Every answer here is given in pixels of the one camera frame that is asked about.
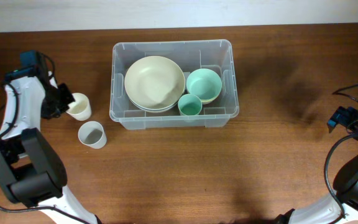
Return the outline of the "mint green cup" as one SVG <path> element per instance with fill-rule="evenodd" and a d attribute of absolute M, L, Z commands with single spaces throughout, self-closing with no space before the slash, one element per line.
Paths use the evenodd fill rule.
<path fill-rule="evenodd" d="M 178 109 L 182 116 L 198 115 L 203 107 L 201 100 L 192 94 L 185 94 L 178 100 Z"/>

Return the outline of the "mint green small bowl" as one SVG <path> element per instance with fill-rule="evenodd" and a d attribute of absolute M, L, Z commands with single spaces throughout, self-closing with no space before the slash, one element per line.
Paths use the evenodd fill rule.
<path fill-rule="evenodd" d="M 200 68 L 191 72 L 186 79 L 186 90 L 200 100 L 219 96 L 223 83 L 220 76 L 211 69 Z"/>

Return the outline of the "cream white cup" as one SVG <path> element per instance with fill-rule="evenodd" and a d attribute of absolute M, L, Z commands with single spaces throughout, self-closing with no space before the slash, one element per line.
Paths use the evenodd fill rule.
<path fill-rule="evenodd" d="M 91 105 L 88 97 L 82 93 L 73 93 L 74 102 L 70 103 L 66 111 L 71 117 L 78 121 L 85 121 L 92 115 Z"/>

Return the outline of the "beige bowl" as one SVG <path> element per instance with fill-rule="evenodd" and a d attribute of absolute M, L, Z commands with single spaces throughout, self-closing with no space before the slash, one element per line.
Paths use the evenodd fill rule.
<path fill-rule="evenodd" d="M 180 95 L 173 94 L 156 94 L 148 95 L 145 93 L 129 97 L 130 101 L 139 109 L 150 113 L 162 113 L 173 108 Z"/>
<path fill-rule="evenodd" d="M 149 111 L 160 111 L 174 105 L 182 96 L 185 76 L 173 60 L 148 56 L 129 67 L 124 86 L 135 105 Z"/>

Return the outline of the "white small bowl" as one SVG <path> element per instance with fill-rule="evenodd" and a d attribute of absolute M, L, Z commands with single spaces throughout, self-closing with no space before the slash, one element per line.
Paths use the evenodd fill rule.
<path fill-rule="evenodd" d="M 207 100 L 201 100 L 202 104 L 203 105 L 207 105 L 207 104 L 210 104 L 212 103 L 214 100 L 216 100 L 218 98 L 218 95 L 215 96 L 214 98 L 210 98 L 210 99 L 207 99 Z"/>

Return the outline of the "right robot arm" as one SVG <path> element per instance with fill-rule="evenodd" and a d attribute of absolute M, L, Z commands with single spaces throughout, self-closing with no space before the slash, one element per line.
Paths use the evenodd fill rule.
<path fill-rule="evenodd" d="M 334 95 L 346 96 L 358 102 L 358 84 L 340 88 Z M 291 209 L 277 216 L 273 222 L 281 224 L 297 223 L 349 223 L 358 221 L 358 155 L 345 163 L 330 184 L 328 167 L 334 151 L 344 141 L 358 141 L 358 110 L 340 106 L 327 122 L 329 132 L 338 126 L 344 126 L 347 136 L 336 141 L 328 152 L 324 162 L 324 182 L 329 194 L 301 209 Z"/>

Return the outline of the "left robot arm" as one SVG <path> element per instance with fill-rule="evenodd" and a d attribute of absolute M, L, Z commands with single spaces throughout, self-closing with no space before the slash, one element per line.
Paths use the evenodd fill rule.
<path fill-rule="evenodd" d="M 68 188 L 65 166 L 40 132 L 41 119 L 60 117 L 75 99 L 65 83 L 57 83 L 49 56 L 30 50 L 20 54 L 20 63 L 1 83 L 7 102 L 0 128 L 0 188 L 24 208 L 0 206 L 0 211 L 40 211 L 55 223 L 99 223 Z"/>

